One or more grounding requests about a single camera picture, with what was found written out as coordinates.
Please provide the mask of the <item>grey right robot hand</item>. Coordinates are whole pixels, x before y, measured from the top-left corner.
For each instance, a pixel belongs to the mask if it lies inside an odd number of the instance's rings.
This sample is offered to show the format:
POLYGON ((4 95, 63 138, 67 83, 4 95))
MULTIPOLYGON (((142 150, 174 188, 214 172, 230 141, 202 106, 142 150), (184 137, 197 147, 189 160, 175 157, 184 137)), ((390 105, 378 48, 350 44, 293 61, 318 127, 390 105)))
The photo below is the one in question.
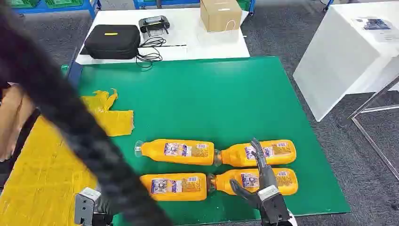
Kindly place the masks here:
POLYGON ((256 138, 253 138, 250 141, 250 144, 255 149, 255 151, 252 151, 252 155, 255 157, 258 166, 259 189, 255 192, 249 192, 248 190, 241 187, 235 179, 230 179, 229 183, 234 193, 238 196, 241 196, 249 204, 249 206, 254 209, 261 209, 263 207, 262 200, 260 199, 258 192, 270 186, 275 186, 276 192, 278 192, 279 190, 277 188, 277 180, 275 178, 274 172, 271 166, 266 163, 266 159, 260 142, 256 138))

